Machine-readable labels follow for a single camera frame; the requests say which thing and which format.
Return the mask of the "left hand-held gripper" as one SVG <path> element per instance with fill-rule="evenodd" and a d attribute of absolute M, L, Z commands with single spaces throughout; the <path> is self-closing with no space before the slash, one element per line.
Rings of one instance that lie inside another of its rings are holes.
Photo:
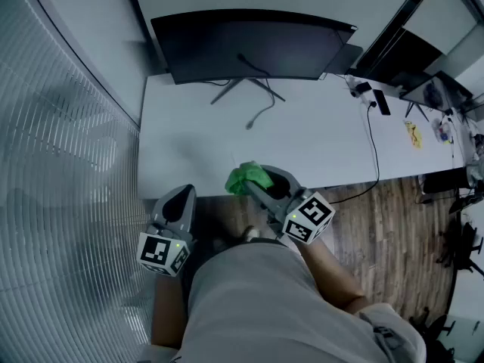
<path fill-rule="evenodd" d="M 176 277 L 191 254 L 197 202 L 193 185 L 172 189 L 154 205 L 152 220 L 140 233 L 136 260 L 148 271 Z"/>

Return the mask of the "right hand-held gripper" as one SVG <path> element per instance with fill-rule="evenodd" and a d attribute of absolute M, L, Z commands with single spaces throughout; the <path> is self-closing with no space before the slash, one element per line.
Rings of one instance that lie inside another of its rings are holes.
<path fill-rule="evenodd" d="M 335 209 L 317 191 L 300 190 L 296 178 L 283 169 L 262 165 L 273 185 L 264 188 L 245 181 L 247 193 L 268 211 L 268 225 L 277 237 L 310 244 L 330 224 Z"/>

